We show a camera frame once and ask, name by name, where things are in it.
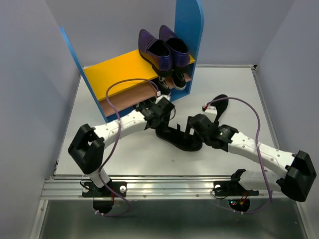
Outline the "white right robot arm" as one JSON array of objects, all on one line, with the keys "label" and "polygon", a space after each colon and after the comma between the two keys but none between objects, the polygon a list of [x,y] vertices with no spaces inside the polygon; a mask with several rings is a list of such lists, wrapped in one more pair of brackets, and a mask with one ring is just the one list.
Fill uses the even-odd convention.
[{"label": "white right robot arm", "polygon": [[204,114],[191,117],[187,125],[206,145],[248,158],[268,169],[265,173],[245,171],[232,179],[229,182],[232,193],[264,189],[282,192],[297,202],[306,201],[317,176],[308,153],[300,150],[293,154],[257,143],[229,125],[212,122]]}]

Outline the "purple loafer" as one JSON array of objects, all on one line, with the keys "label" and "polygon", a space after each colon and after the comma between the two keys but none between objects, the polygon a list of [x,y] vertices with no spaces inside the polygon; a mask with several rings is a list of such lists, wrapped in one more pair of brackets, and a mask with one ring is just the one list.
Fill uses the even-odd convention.
[{"label": "purple loafer", "polygon": [[141,57],[151,64],[158,76],[171,75],[173,58],[162,40],[155,38],[147,30],[141,29],[138,36],[138,50]]},{"label": "purple loafer", "polygon": [[190,55],[187,45],[168,26],[159,28],[159,38],[170,50],[173,57],[173,70],[177,73],[185,73],[190,64]]}]

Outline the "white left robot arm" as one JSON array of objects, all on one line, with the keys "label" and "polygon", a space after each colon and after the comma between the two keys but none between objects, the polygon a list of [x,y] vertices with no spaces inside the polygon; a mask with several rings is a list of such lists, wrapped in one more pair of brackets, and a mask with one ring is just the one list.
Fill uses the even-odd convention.
[{"label": "white left robot arm", "polygon": [[174,109],[170,96],[159,96],[152,105],[140,105],[128,115],[95,127],[82,125],[76,132],[68,153],[84,175],[94,183],[94,191],[106,196],[111,190],[111,179],[103,169],[104,150],[117,146],[119,139],[149,128],[156,129]]}]

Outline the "black sneaker orange sole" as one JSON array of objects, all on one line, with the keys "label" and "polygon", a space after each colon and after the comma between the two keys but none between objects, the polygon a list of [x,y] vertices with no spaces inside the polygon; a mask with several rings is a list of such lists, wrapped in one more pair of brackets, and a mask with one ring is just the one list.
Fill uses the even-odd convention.
[{"label": "black sneaker orange sole", "polygon": [[170,88],[165,82],[165,77],[158,77],[156,81],[156,85],[162,95],[170,95]]}]

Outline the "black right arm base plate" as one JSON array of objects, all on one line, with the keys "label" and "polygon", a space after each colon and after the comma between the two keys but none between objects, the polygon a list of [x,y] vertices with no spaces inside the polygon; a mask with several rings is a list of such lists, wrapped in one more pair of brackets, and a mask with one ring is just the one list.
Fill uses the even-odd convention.
[{"label": "black right arm base plate", "polygon": [[238,182],[215,181],[212,191],[217,197],[259,196],[259,191],[246,190]]}]

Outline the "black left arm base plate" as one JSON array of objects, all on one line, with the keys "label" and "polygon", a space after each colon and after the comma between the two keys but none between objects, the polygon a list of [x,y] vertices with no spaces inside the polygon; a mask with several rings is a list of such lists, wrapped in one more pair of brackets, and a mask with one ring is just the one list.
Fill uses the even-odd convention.
[{"label": "black left arm base plate", "polygon": [[[118,197],[105,186],[103,186],[102,188],[96,187],[96,185],[92,181],[80,181],[80,185],[82,186],[82,197],[84,198]],[[126,197],[127,182],[112,181],[109,182],[108,185],[113,191],[123,197]]]}]

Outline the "all-black lace sneaker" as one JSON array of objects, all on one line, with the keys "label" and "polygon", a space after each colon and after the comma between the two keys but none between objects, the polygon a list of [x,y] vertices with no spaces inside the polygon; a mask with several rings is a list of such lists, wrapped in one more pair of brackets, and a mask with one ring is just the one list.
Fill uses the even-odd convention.
[{"label": "all-black lace sneaker", "polygon": [[202,148],[202,142],[197,141],[195,137],[184,138],[185,131],[180,129],[177,124],[176,128],[172,127],[171,132],[163,132],[163,129],[156,129],[156,136],[173,146],[187,152],[196,152]]}]

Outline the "black white-laced sneaker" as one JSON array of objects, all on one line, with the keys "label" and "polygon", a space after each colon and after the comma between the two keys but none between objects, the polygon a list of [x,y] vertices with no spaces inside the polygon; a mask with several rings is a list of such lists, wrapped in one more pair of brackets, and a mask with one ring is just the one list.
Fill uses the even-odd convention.
[{"label": "black white-laced sneaker", "polygon": [[183,73],[173,71],[171,77],[175,89],[182,91],[186,88],[186,80]]}]

